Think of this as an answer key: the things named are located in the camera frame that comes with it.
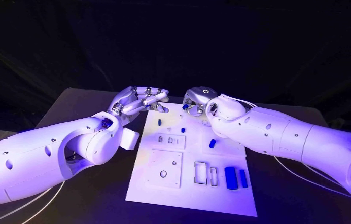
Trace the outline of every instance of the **black tabletop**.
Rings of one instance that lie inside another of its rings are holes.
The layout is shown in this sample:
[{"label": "black tabletop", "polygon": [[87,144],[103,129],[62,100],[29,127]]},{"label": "black tabletop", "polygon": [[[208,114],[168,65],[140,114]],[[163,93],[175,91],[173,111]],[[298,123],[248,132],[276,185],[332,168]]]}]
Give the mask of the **black tabletop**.
[{"label": "black tabletop", "polygon": [[[116,92],[69,88],[49,109],[38,128],[90,117],[105,111]],[[181,97],[169,97],[181,103]],[[313,108],[259,104],[298,119],[326,126]],[[143,133],[147,112],[142,112],[127,128]],[[118,149],[111,160],[85,169],[65,182],[64,188],[46,209],[29,223],[351,223],[351,199],[316,187],[293,176],[269,155],[247,151],[247,164],[259,217],[160,206],[126,201],[130,177],[137,156]],[[286,166],[305,178],[342,190],[319,177],[300,163],[282,159]],[[0,223],[22,223],[46,205],[59,185]],[[33,197],[0,205],[0,216],[26,204]]]}]

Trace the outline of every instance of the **white robotic arm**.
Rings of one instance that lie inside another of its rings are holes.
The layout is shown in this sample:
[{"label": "white robotic arm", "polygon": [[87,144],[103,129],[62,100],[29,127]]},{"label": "white robotic arm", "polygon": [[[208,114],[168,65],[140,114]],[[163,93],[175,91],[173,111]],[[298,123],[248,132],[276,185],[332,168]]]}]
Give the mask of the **white robotic arm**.
[{"label": "white robotic arm", "polygon": [[351,133],[309,124],[292,116],[217,96],[208,87],[186,91],[183,110],[211,122],[214,133],[256,152],[293,159],[325,172],[351,193]]},{"label": "white robotic arm", "polygon": [[[0,141],[0,204],[26,198],[72,178],[85,168],[105,163],[118,146],[133,150],[139,133],[123,128],[139,111],[168,112],[168,91],[127,87],[107,112],[51,125]],[[66,158],[65,147],[75,152]]]}]

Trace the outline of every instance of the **black curtain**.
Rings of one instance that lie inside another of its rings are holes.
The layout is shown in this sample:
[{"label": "black curtain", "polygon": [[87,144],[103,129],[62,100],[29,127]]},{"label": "black curtain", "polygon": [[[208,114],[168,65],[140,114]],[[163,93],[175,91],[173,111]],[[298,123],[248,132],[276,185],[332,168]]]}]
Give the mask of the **black curtain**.
[{"label": "black curtain", "polygon": [[350,0],[0,0],[0,100],[198,85],[350,117]]}]

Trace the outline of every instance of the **white board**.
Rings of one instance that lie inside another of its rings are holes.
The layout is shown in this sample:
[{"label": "white board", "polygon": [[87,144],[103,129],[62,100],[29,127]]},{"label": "white board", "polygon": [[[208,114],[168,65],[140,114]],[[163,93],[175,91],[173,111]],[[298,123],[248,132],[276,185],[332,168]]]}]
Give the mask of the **white board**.
[{"label": "white board", "polygon": [[[244,147],[212,133],[209,122],[202,123],[202,120],[207,119],[205,115],[199,117],[188,115],[183,113],[181,104],[165,103],[165,106],[169,108],[169,113],[160,114],[156,111],[147,113],[126,200],[257,216]],[[166,143],[159,144],[160,134],[166,138],[168,135],[185,136],[185,147],[172,144],[168,146]],[[217,141],[214,149],[208,147],[212,139]],[[156,166],[152,165],[155,150],[160,154]],[[181,153],[178,157],[182,159],[182,164],[176,163],[181,167],[181,182],[175,184],[176,186],[173,183],[176,183],[179,172],[172,168],[175,165],[170,165],[176,155],[170,156],[172,153],[168,152]],[[207,164],[207,184],[195,183],[195,162]],[[237,190],[227,189],[225,167],[234,167],[237,170],[240,186]],[[211,186],[211,168],[215,168],[217,187]],[[246,171],[247,188],[243,188],[241,185],[241,169]],[[172,175],[162,177],[160,172],[163,170],[166,174],[170,171]]]}]

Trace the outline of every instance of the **robotic hand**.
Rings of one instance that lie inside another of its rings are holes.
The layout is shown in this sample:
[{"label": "robotic hand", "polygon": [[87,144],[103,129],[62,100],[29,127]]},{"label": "robotic hand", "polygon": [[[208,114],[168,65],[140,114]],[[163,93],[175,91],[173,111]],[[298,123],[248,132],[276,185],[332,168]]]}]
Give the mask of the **robotic hand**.
[{"label": "robotic hand", "polygon": [[[0,204],[23,199],[105,163],[118,146],[133,150],[139,133],[123,126],[142,110],[168,112],[168,90],[127,87],[107,112],[51,125],[0,141]],[[65,156],[65,148],[75,154]]]},{"label": "robotic hand", "polygon": [[218,96],[209,87],[186,91],[183,110],[194,116],[205,113],[220,137],[315,167],[351,193],[351,133],[309,124],[224,94]]}]

